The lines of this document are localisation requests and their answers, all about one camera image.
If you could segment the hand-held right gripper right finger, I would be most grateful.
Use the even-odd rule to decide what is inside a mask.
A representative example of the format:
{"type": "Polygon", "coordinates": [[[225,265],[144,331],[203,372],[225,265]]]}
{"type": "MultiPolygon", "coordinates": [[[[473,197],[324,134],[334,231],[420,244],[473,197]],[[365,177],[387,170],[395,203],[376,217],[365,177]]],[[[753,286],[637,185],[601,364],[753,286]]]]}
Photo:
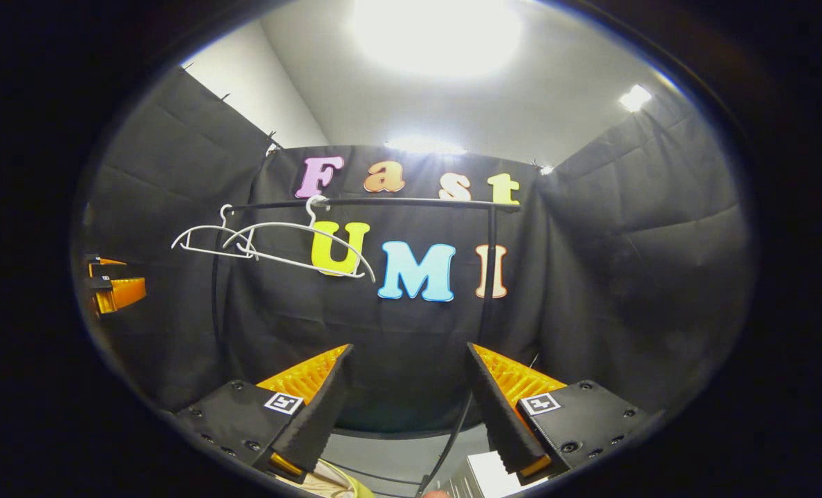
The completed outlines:
{"type": "Polygon", "coordinates": [[[505,471],[528,485],[626,447],[652,413],[593,380],[566,384],[479,344],[467,379],[505,471]]]}

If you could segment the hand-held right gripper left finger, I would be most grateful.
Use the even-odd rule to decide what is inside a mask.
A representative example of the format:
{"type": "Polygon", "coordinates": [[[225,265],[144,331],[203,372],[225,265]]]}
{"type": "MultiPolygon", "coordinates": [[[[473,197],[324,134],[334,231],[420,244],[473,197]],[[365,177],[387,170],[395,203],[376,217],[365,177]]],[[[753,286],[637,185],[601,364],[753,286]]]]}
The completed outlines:
{"type": "Polygon", "coordinates": [[[352,344],[268,379],[234,379],[174,414],[176,422],[258,472],[300,484],[315,470],[350,390],[352,344]]]}

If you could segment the cream button shirt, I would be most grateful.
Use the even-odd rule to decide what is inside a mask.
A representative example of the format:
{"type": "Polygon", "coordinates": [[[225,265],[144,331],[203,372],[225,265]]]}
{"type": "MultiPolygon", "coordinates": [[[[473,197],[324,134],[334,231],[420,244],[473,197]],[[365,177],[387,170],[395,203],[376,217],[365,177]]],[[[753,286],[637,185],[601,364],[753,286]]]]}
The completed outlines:
{"type": "Polygon", "coordinates": [[[362,491],[356,479],[322,460],[318,461],[313,472],[304,476],[302,483],[292,485],[320,498],[360,498],[362,491]]]}

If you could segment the yellow-green laundry hamper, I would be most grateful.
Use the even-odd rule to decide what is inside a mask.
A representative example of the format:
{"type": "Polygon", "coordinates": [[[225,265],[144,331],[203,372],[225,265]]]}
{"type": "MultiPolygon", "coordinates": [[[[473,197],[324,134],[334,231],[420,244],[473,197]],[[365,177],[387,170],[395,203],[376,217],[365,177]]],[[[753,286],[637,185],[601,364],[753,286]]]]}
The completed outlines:
{"type": "Polygon", "coordinates": [[[340,468],[336,468],[335,472],[347,481],[348,488],[350,488],[350,491],[345,492],[342,498],[377,498],[372,490],[354,478],[354,476],[351,476],[351,474],[344,472],[344,470],[340,468]]]}

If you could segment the white plastic clothes hanger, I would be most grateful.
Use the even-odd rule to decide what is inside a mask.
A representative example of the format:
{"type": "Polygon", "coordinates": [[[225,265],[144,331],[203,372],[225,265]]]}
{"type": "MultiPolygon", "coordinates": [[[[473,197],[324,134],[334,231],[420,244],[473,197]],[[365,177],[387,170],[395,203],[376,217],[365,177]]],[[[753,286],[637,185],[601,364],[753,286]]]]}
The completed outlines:
{"type": "Polygon", "coordinates": [[[252,250],[256,250],[256,247],[250,242],[250,238],[247,236],[240,235],[238,242],[233,242],[232,245],[227,243],[227,245],[224,246],[225,239],[238,234],[237,230],[231,229],[230,227],[230,217],[231,214],[233,214],[233,207],[230,203],[222,205],[220,211],[218,211],[220,224],[192,226],[181,232],[180,235],[171,242],[170,248],[179,248],[183,251],[205,253],[206,255],[217,257],[253,259],[254,261],[259,261],[260,257],[252,253],[252,250]],[[203,247],[201,243],[194,243],[192,241],[193,236],[198,233],[214,234],[214,247],[203,247]]]}
{"type": "Polygon", "coordinates": [[[285,221],[254,223],[237,230],[224,239],[221,247],[224,249],[233,248],[242,253],[243,256],[252,259],[268,259],[268,261],[278,262],[278,264],[310,269],[333,277],[351,279],[368,277],[371,282],[375,283],[376,277],[373,274],[373,266],[370,265],[368,259],[362,253],[364,237],[370,232],[370,225],[367,223],[347,223],[344,229],[347,232],[348,239],[341,239],[336,234],[336,224],[332,221],[319,221],[314,212],[314,208],[326,207],[327,205],[328,199],[325,196],[311,196],[306,202],[303,202],[303,208],[308,215],[308,221],[305,224],[285,223],[285,221]],[[264,229],[296,230],[312,235],[308,264],[296,259],[273,255],[254,246],[256,233],[264,229]]]}

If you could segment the white slatted box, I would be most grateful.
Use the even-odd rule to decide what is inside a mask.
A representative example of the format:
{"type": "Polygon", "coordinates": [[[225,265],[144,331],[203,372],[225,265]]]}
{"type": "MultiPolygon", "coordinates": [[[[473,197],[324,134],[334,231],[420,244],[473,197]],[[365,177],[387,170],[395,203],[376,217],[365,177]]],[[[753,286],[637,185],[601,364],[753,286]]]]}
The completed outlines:
{"type": "Polygon", "coordinates": [[[496,451],[466,456],[437,489],[449,498],[506,498],[523,490],[515,474],[506,472],[496,451]]]}

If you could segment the black backdrop cloth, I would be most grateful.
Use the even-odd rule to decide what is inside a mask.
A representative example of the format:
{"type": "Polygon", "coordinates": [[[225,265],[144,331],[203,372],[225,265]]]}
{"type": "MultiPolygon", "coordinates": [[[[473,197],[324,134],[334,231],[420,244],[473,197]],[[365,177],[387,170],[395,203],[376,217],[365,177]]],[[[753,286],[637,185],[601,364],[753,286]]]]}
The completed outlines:
{"type": "Polygon", "coordinates": [[[720,366],[754,284],[754,234],[738,174],[711,127],[674,95],[601,133],[547,174],[497,154],[409,154],[358,138],[287,146],[168,69],[120,114],[75,203],[71,261],[97,253],[136,266],[147,296],[95,330],[158,409],[176,411],[225,381],[262,380],[353,344],[340,432],[445,433],[467,388],[467,343],[564,382],[594,380],[647,411],[685,403],[720,366]],[[266,223],[259,251],[312,261],[298,201],[305,173],[331,199],[436,199],[447,176],[490,201],[490,179],[518,184],[496,215],[501,270],[483,312],[487,213],[463,207],[348,205],[319,220],[362,251],[375,277],[351,279],[271,259],[215,257],[225,234],[193,234],[246,205],[231,229],[266,223]]]}

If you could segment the distant ceiling light panel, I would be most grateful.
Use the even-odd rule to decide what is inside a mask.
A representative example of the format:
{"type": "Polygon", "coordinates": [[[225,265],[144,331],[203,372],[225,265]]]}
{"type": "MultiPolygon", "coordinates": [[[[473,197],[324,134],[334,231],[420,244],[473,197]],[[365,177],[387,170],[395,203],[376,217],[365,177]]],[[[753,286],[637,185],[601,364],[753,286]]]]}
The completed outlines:
{"type": "Polygon", "coordinates": [[[440,154],[457,156],[467,154],[468,148],[449,140],[425,138],[424,136],[400,136],[384,141],[393,150],[407,151],[409,154],[440,154]]]}

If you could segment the small ceiling light panel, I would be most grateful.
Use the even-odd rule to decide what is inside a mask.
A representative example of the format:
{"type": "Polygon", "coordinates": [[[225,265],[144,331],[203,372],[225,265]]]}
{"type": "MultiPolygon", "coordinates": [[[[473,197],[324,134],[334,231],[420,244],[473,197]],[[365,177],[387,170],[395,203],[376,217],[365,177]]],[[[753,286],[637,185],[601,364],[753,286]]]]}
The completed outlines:
{"type": "Polygon", "coordinates": [[[626,93],[623,93],[618,98],[618,103],[629,113],[635,113],[642,110],[645,104],[652,100],[652,94],[648,89],[640,84],[636,84],[629,88],[626,93]]]}

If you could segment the large ceiling light panel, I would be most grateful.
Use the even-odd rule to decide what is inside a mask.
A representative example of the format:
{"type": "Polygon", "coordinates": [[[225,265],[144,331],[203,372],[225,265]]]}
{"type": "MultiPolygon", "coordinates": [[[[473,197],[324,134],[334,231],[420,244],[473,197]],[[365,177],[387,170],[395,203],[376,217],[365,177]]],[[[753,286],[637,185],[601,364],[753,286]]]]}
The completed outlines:
{"type": "Polygon", "coordinates": [[[351,28],[378,64],[452,79],[504,66],[523,33],[510,0],[355,0],[351,28]]]}

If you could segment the black clothes rail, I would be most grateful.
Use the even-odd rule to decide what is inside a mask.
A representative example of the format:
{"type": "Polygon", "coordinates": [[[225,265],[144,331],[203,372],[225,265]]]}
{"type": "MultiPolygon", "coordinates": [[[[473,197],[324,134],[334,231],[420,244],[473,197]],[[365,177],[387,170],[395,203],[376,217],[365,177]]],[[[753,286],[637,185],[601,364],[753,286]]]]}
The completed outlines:
{"type": "MultiPolygon", "coordinates": [[[[303,207],[306,201],[285,201],[278,203],[259,203],[250,205],[237,205],[233,207],[233,212],[246,210],[266,210],[275,208],[303,207]]],[[[457,208],[484,210],[487,212],[487,245],[485,251],[485,288],[483,305],[481,305],[481,316],[479,330],[475,338],[480,340],[489,331],[489,320],[493,309],[493,290],[496,275],[496,233],[497,220],[496,213],[517,212],[518,205],[500,204],[484,201],[441,201],[441,199],[415,199],[415,198],[375,198],[375,199],[328,199],[326,207],[316,207],[331,209],[332,207],[348,207],[348,205],[386,205],[387,207],[426,207],[426,208],[457,208]]]]}

